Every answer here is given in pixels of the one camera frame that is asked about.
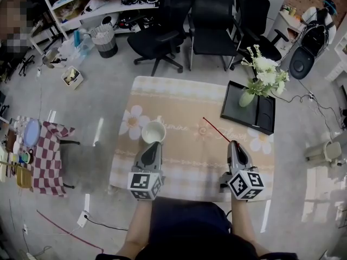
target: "tray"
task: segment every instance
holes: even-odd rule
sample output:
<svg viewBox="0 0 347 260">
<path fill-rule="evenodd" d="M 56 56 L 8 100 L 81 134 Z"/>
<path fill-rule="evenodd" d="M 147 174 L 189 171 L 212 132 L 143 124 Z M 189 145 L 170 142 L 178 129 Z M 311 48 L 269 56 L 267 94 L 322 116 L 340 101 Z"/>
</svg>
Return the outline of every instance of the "tray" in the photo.
<svg viewBox="0 0 347 260">
<path fill-rule="evenodd" d="M 276 99 L 255 95 L 247 107 L 240 107 L 239 99 L 245 88 L 241 84 L 229 81 L 221 118 L 235 121 L 267 135 L 273 134 Z"/>
</svg>

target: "red stick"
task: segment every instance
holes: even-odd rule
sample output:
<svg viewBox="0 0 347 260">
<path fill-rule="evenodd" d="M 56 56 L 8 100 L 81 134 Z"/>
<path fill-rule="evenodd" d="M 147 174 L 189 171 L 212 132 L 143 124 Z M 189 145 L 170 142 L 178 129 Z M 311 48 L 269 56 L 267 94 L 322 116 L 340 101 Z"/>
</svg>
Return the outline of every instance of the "red stick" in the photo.
<svg viewBox="0 0 347 260">
<path fill-rule="evenodd" d="M 64 231 L 65 233 L 69 234 L 70 232 L 66 231 L 64 228 L 61 228 L 59 225 L 55 224 L 54 222 L 52 222 L 49 218 L 47 218 L 46 216 L 44 216 L 42 213 L 39 212 L 39 210 L 36 210 L 37 213 L 39 213 L 43 218 L 45 218 L 47 221 L 49 221 L 50 223 L 54 224 L 57 228 L 59 228 L 60 230 Z M 73 234 L 70 234 L 70 236 L 76 238 L 77 240 L 80 240 L 81 242 L 84 242 L 86 243 L 87 245 L 90 245 L 90 246 L 93 246 L 94 248 L 97 248 L 97 249 L 100 249 L 101 250 L 101 253 L 103 254 L 104 253 L 104 250 L 96 245 L 93 245 L 89 242 L 87 242 L 86 240 L 82 240 L 81 238 L 73 235 Z"/>
<path fill-rule="evenodd" d="M 209 122 L 205 117 L 203 117 L 203 119 L 204 119 L 205 121 L 207 121 L 213 128 L 215 128 L 215 129 L 217 130 L 217 132 L 220 133 L 220 134 L 223 136 L 223 138 L 225 138 L 228 142 L 230 142 L 230 141 L 227 139 L 227 137 L 224 136 L 224 135 L 221 133 L 221 131 L 219 131 L 211 122 Z"/>
</svg>

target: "black table leg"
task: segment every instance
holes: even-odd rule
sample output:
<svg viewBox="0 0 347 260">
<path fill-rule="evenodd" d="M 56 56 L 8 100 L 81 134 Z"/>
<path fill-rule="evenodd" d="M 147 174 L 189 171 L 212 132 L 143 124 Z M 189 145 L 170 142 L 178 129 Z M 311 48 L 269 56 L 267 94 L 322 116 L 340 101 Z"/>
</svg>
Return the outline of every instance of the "black table leg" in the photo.
<svg viewBox="0 0 347 260">
<path fill-rule="evenodd" d="M 63 183 L 63 186 L 64 186 L 65 188 L 70 188 L 70 189 L 74 189 L 74 188 L 75 188 L 75 186 L 66 185 L 65 183 Z"/>
<path fill-rule="evenodd" d="M 76 145 L 80 145 L 81 143 L 80 143 L 79 141 L 60 140 L 60 144 L 61 144 L 61 145 L 65 145 L 65 144 L 76 144 Z"/>
</svg>

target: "gray floor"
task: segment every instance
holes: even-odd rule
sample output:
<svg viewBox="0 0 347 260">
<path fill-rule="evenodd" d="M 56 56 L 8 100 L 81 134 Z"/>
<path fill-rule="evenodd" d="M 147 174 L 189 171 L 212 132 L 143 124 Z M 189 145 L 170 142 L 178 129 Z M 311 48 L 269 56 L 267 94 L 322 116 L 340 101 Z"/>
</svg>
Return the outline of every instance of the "gray floor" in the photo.
<svg viewBox="0 0 347 260">
<path fill-rule="evenodd" d="M 10 109 L 7 117 L 26 115 L 50 119 L 76 128 L 75 139 L 81 146 L 63 147 L 65 182 L 76 186 L 67 190 L 68 198 L 57 198 L 19 191 L 14 178 L 0 184 L 0 216 L 15 249 L 26 250 L 21 228 L 27 224 L 25 236 L 30 252 L 36 254 L 44 246 L 53 248 L 39 259 L 94 259 L 100 250 L 86 245 L 71 236 L 50 235 L 63 233 L 46 220 L 36 209 L 52 221 L 70 231 L 77 227 L 77 219 L 84 206 L 85 193 L 91 194 L 90 213 L 94 220 L 110 226 L 128 227 L 136 201 L 126 192 L 109 195 L 108 177 L 112 155 L 117 143 L 118 128 L 127 98 L 136 76 L 149 75 L 153 61 L 135 66 L 138 55 L 128 46 L 126 36 L 118 36 L 116 56 L 103 59 L 94 48 L 79 68 L 85 81 L 75 91 L 63 85 L 60 69 L 42 67 L 36 77 L 37 56 L 26 77 L 18 71 L 0 90 L 7 95 Z M 176 60 L 187 67 L 190 41 L 183 45 Z M 252 72 L 238 66 L 224 72 L 221 60 L 214 56 L 195 56 L 193 71 L 185 68 L 182 74 L 161 62 L 156 76 L 211 82 L 226 85 L 229 80 L 246 84 Z M 323 79 L 324 74 L 314 70 L 303 84 L 313 91 L 324 107 L 344 106 L 337 86 Z M 292 79 L 282 97 L 304 95 L 307 91 Z M 323 110 L 332 134 L 341 130 L 330 110 Z M 298 97 L 290 104 L 277 100 L 275 124 L 275 177 L 271 201 L 248 203 L 252 222 L 259 242 L 272 251 L 296 252 L 300 259 L 318 259 L 325 249 L 332 247 L 345 229 L 337 229 L 339 208 L 344 207 L 347 191 L 344 176 L 346 165 L 340 168 L 314 167 L 305 162 L 303 151 L 327 139 L 329 133 L 324 118 L 315 102 Z M 9 199 L 14 227 L 11 221 Z M 225 211 L 227 203 L 219 203 Z M 106 253 L 116 253 L 121 247 L 125 232 L 107 229 L 88 223 L 74 234 Z"/>
</svg>

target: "white cup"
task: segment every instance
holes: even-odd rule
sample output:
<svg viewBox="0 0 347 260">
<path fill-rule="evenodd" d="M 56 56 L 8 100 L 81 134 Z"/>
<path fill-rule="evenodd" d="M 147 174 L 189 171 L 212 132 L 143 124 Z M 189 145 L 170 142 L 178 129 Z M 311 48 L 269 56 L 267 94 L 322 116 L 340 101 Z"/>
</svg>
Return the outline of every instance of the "white cup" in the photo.
<svg viewBox="0 0 347 260">
<path fill-rule="evenodd" d="M 142 138 L 148 144 L 155 141 L 163 142 L 166 136 L 166 128 L 162 124 L 162 117 L 158 116 L 157 120 L 148 122 L 142 128 Z"/>
</svg>

